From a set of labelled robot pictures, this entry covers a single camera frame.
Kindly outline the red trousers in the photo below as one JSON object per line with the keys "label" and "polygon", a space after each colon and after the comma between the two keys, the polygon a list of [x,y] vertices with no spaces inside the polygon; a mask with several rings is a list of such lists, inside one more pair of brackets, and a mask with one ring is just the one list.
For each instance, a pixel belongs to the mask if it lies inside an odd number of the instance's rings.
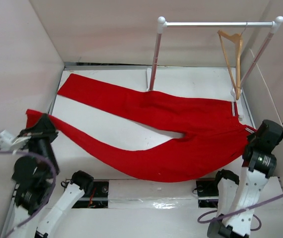
{"label": "red trousers", "polygon": [[71,71],[29,83],[38,97],[29,121],[55,100],[60,178],[82,169],[97,179],[176,182],[238,161],[255,128],[238,117],[220,79],[163,77],[154,91],[146,87],[144,70]]}

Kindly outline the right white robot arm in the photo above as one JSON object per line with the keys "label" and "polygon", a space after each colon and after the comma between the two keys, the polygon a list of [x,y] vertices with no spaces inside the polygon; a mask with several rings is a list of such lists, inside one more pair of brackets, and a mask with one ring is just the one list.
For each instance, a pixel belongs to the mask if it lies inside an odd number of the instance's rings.
{"label": "right white robot arm", "polygon": [[272,151],[283,139],[283,127],[266,119],[247,138],[241,175],[221,170],[212,183],[212,189],[219,195],[219,200],[216,220],[211,221],[208,227],[209,238],[250,236],[254,215],[251,206],[257,204],[262,190],[276,169],[277,159]]}

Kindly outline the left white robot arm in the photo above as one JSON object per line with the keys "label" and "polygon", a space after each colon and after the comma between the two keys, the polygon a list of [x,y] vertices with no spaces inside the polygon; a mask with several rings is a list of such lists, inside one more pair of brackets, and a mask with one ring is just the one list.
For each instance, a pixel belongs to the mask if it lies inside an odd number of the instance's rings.
{"label": "left white robot arm", "polygon": [[0,132],[0,154],[19,155],[13,167],[13,224],[6,238],[52,238],[61,221],[83,196],[93,192],[94,178],[77,171],[61,185],[64,192],[48,214],[42,212],[49,202],[60,173],[52,142],[58,136],[53,118],[27,110],[27,126],[15,136]]}

